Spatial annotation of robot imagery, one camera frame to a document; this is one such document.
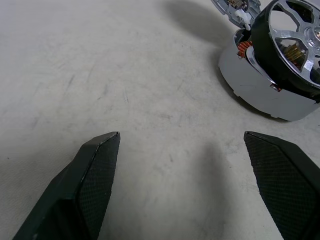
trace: floor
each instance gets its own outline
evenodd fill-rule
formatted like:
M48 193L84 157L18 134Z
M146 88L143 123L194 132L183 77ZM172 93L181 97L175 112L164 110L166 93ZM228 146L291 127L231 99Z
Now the floor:
M287 122L235 97L217 61L237 27L210 0L3 0L0 22L0 239L84 142L112 131L100 240L282 239L244 132L320 164L320 110Z

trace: white plastic part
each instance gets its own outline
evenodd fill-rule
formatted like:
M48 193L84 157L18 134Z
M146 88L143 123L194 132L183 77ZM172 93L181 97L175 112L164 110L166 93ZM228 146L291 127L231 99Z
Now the white plastic part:
M251 15L249 13L245 12L243 9L239 9L234 12L234 15L236 15L237 17L243 20L245 29L247 29L248 31L251 30L251 27L250 27Z

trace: gray concrete floor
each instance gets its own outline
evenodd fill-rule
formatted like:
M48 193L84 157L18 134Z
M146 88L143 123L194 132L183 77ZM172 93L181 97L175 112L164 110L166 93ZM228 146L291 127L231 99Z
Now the gray concrete floor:
M100 240L281 239L243 135L320 164L320 111L286 122L235 97L217 60L237 28L209 0L2 0L0 22L1 240L82 143L111 131Z

